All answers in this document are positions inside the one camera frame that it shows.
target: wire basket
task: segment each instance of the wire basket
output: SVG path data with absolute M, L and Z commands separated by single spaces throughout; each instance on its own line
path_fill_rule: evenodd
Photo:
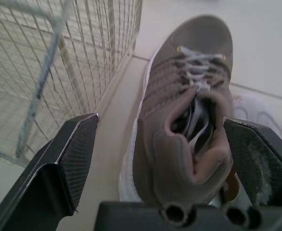
M 94 112 L 131 50 L 141 0 L 0 0 L 0 155 L 27 163 Z

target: metal wire grid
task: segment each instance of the metal wire grid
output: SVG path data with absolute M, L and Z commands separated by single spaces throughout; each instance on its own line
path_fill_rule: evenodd
M 62 13 L 61 0 L 20 2 L 52 15 Z M 52 139 L 67 119 L 96 109 L 135 41 L 140 9 L 141 0 L 72 2 L 26 138 L 27 158 Z M 54 36 L 51 23 L 50 18 L 0 6 L 0 151 L 11 156 Z

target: shoelace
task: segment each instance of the shoelace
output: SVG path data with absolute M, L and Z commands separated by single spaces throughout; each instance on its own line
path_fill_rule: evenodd
M 185 56 L 183 59 L 178 59 L 177 63 L 183 64 L 180 70 L 185 72 L 184 78 L 189 81 L 190 86 L 198 86 L 198 91 L 210 90 L 210 86 L 224 82 L 220 69 L 211 62 L 224 61 L 224 55 L 203 54 L 183 46 L 177 47 L 177 52 Z
M 179 59 L 177 62 L 183 64 L 181 65 L 180 70 L 184 71 L 184 78 L 189 81 L 189 87 L 197 86 L 197 92 L 200 92 L 204 90 L 210 90 L 211 86 L 217 86 L 218 84 L 224 82 L 223 77 L 219 75 L 220 69 L 211 62 L 213 60 L 225 60 L 224 55 L 203 54 L 183 46 L 177 47 L 177 52 L 185 56 L 183 59 Z M 182 134 L 185 135 L 188 140 L 190 140 L 188 146 L 191 150 L 192 156 L 198 159 L 209 146 L 209 142 L 213 135 L 213 124 L 210 122 L 208 110 L 203 102 L 196 97 L 194 104 L 193 112 L 192 105 L 190 105 L 187 110 L 188 114 L 186 115 L 186 125 L 182 131 Z M 202 123 L 203 127 L 194 137 L 191 137 L 197 123 Z M 196 154 L 196 142 L 207 129 L 208 137 L 205 139 L 202 148 Z

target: floor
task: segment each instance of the floor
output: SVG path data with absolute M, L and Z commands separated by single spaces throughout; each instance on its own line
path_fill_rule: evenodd
M 263 98 L 282 129 L 282 0 L 143 0 L 134 56 L 101 117 L 78 212 L 64 218 L 58 231 L 93 230 L 99 203 L 118 200 L 118 175 L 148 62 L 174 28 L 200 14 L 220 17 L 231 30 L 231 91 Z

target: sneaker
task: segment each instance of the sneaker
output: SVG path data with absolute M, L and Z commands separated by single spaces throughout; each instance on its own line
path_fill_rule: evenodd
M 120 173 L 121 200 L 186 207 L 211 201 L 233 166 L 222 126 L 233 115 L 232 63 L 231 34 L 216 17 L 191 19 L 166 39 L 147 72 Z
M 234 118 L 254 122 L 271 128 L 282 140 L 282 132 L 268 104 L 254 94 L 233 96 Z

